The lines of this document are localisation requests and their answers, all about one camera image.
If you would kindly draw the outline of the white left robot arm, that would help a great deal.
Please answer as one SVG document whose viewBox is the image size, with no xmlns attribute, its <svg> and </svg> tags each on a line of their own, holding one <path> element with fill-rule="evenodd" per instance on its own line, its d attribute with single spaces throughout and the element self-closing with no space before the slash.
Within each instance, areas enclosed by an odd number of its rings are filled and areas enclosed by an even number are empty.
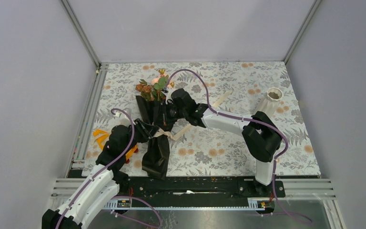
<svg viewBox="0 0 366 229">
<path fill-rule="evenodd" d="M 48 209 L 42 216 L 43 229 L 86 229 L 107 202 L 128 192 L 128 175 L 121 172 L 126 154 L 138 143 L 155 137 L 158 126 L 141 119 L 131 125 L 115 126 L 99 154 L 90 175 L 56 210 Z"/>
</svg>

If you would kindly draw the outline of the peach flower bouquet black wrap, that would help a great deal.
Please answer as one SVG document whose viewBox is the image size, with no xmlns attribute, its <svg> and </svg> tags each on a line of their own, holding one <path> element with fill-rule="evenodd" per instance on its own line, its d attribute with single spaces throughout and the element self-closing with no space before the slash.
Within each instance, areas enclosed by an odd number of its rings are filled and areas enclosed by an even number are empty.
<svg viewBox="0 0 366 229">
<path fill-rule="evenodd" d="M 139 92 L 136 102 L 141 118 L 145 124 L 150 125 L 151 134 L 147 152 L 142 159 L 142 169 L 149 177 L 164 180 L 170 157 L 168 136 L 174 120 L 167 116 L 168 104 L 163 89 L 173 88 L 174 84 L 167 84 L 169 75 L 165 69 L 159 69 L 158 72 L 159 76 L 151 82 L 141 79 L 135 90 Z"/>
</svg>

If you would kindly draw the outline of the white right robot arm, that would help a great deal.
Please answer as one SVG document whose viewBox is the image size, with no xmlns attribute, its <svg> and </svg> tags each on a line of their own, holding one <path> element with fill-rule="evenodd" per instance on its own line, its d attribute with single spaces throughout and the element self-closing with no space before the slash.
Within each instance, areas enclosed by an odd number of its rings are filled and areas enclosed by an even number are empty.
<svg viewBox="0 0 366 229">
<path fill-rule="evenodd" d="M 281 102 L 283 93 L 270 88 L 251 117 L 215 110 L 208 104 L 196 103 L 184 90 L 170 90 L 166 94 L 167 121 L 185 119 L 192 126 L 214 128 L 240 135 L 250 154 L 256 159 L 256 194 L 265 197 L 273 191 L 273 159 L 282 136 L 272 122 L 272 116 Z"/>
</svg>

